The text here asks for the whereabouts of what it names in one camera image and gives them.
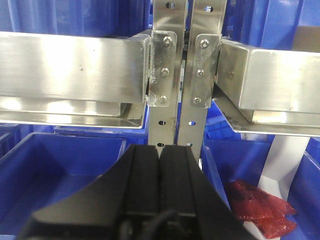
reflective metal surface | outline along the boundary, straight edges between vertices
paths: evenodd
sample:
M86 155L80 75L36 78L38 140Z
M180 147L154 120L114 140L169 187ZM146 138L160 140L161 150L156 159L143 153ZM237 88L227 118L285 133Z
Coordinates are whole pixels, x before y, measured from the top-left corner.
M177 35L172 31L152 31L152 47L148 105L167 107L170 104L175 72Z
M320 114L320 53L222 41L216 84L244 110Z
M232 129L238 133L277 134L310 137L320 136L319 114L306 114L302 116L302 113L295 113L295 115L291 115L291 113L288 114L280 112L277 114L270 114L265 112L264 116L262 116L260 115L262 112L257 112L256 116L254 117L254 121L259 124L255 124L248 121L239 111L239 109L236 108L236 106L230 101L230 99L217 86L213 88L213 97L214 102L222 111ZM313 121L313 123L317 122L318 127L296 126L294 124L283 125L285 118L285 121L294 123L295 121L297 121L297 117L300 120L303 120L303 118L308 118L308 120Z
M207 118L207 112L211 101L207 91L198 91L201 84L195 81L198 79L193 77L194 60L196 59L196 50L198 47L205 49L206 41L201 39L197 41L200 34L215 34L220 35L226 11L227 0L194 0L192 8L192 17L190 24L190 36L188 43L187 60L184 73L183 93L182 93L182 108L178 132L178 145L192 146L192 152L195 158L199 158L203 140L204 128ZM207 79L206 87L213 83L212 79ZM206 99L199 101L194 93L202 94Z
M0 96L0 111L119 117L126 103Z
M141 128L145 103L127 104L119 116L0 111L0 122L112 128Z
M153 1L153 30L171 31L177 36L169 105L167 107L150 107L149 109L148 144L155 145L159 153L164 145L172 145L175 142L187 2L187 0L171 0L172 4L167 4L167 0Z
M141 103L150 36L0 32L0 96Z
M199 34L195 40L190 105L210 108L220 50L220 34Z

black cable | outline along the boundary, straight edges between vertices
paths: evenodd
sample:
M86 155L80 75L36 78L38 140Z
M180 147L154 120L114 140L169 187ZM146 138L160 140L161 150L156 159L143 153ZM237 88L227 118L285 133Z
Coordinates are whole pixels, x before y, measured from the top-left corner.
M146 224L144 231L139 237L139 240L154 240L159 227L176 216L177 212L175 210L166 210L160 213L158 216L156 216Z

stainless steel beam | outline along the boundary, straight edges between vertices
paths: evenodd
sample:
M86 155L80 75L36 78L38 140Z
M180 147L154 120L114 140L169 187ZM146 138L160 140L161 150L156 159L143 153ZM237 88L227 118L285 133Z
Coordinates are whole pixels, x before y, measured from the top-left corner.
M221 34L226 4L227 0L193 1L177 144L191 146L196 158L200 156L207 112L211 104L213 75L218 60L219 38L210 35ZM208 47L213 47L211 53L206 53ZM206 56L206 59L202 62L203 58L197 59L197 56ZM197 75L202 68L197 68L198 63L195 64L195 61L202 62L201 64L207 61L211 66L211 69L204 72L204 76L208 76L204 81L199 81L202 77Z
M0 32L0 96L142 103L150 36Z
M177 37L173 82L168 82L168 86L172 86L170 99L167 100L168 106L152 106L149 110L148 144L155 145L159 153L164 145L172 145L175 141L187 2L187 0L153 1L153 30L171 31Z
M239 109L320 114L320 53L223 40L216 84Z

metal plate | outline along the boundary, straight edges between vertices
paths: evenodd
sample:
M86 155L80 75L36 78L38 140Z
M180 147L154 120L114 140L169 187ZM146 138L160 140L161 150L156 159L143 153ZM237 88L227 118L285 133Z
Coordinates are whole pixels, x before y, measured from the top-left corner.
M184 73L183 93L182 93L182 108L178 132L178 145L192 146L192 152L195 158L199 158L201 145L203 141L204 128L207 118L207 112L210 107L211 101L207 102L208 92L202 92L205 96L206 104L200 107L195 107L194 103L199 103L196 99L197 96L193 94L198 91L193 87L201 87L195 84L193 78L194 59L196 49L196 39L200 34L215 34L220 35L226 11L227 0L194 0L192 17L190 24L190 37L187 52L187 60Z
M249 122L217 86L213 89L213 99L235 132L310 137L320 136L319 127L255 124Z
M195 39L190 105L210 108L220 51L220 34L199 34Z
M149 109L148 144L155 145L159 153L165 145L172 145L175 142L187 2L187 0L153 1L153 30L171 31L177 36L173 82L169 83L172 86L169 105Z
M148 105L167 107L170 103L175 72L177 35L172 31L152 31Z
M150 36L0 32L0 96L142 103Z
M145 107L145 103L127 104L120 116L0 111L0 122L140 129L144 124Z
M0 96L0 111L119 117L126 103Z

metal post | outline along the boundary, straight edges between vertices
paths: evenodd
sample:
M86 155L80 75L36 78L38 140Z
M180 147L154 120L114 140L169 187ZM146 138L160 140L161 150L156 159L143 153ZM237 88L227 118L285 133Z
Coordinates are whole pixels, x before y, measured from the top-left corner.
M177 36L173 83L169 83L172 86L170 98L163 95L159 99L164 103L163 107L151 105L149 111L148 144L155 145L159 153L164 145L172 145L175 140L187 2L187 0L153 1L153 30L172 31ZM163 41L164 44L170 44L169 38Z
M207 112L211 106L216 71L213 68L218 61L218 36L222 31L226 4L227 0L193 1L177 143L191 146L196 158L200 156Z

